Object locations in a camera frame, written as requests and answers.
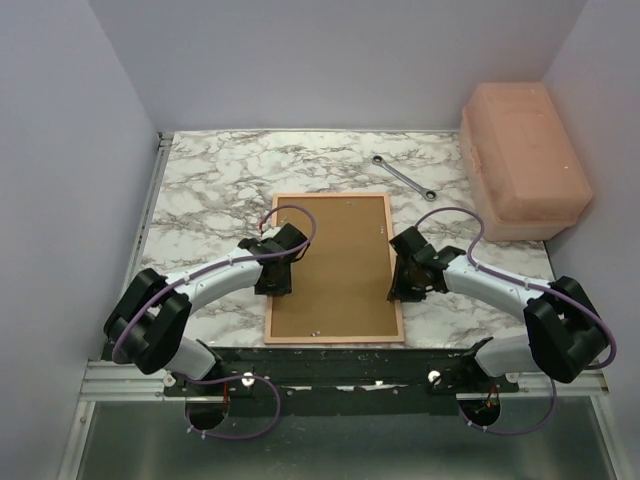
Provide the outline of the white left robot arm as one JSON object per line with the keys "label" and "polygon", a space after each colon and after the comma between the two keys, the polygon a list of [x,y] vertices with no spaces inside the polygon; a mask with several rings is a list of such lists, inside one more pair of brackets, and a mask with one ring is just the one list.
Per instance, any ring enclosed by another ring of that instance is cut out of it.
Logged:
{"label": "white left robot arm", "polygon": [[309,239],[287,223],[262,238],[245,238],[229,254],[200,268],[161,275],[140,271],[104,325],[113,343],[111,359],[133,364],[143,374],[165,369],[187,377],[201,395],[214,393],[222,380],[220,357],[203,342],[184,335],[189,317],[238,290],[280,297],[292,292],[291,265]]}

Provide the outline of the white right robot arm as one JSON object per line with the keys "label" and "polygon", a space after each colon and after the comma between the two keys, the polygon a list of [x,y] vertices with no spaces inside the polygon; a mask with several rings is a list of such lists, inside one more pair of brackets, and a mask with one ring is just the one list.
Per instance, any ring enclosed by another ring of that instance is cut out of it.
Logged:
{"label": "white right robot arm", "polygon": [[524,335],[483,339],[465,352],[460,379],[471,391],[483,391],[496,377],[510,373],[542,372],[568,384],[611,346],[595,320],[595,308],[572,278],[545,282],[504,271],[490,273],[462,249],[437,251],[414,226],[392,238],[390,245],[396,265],[388,300],[421,302],[429,292],[451,292],[524,322]]}

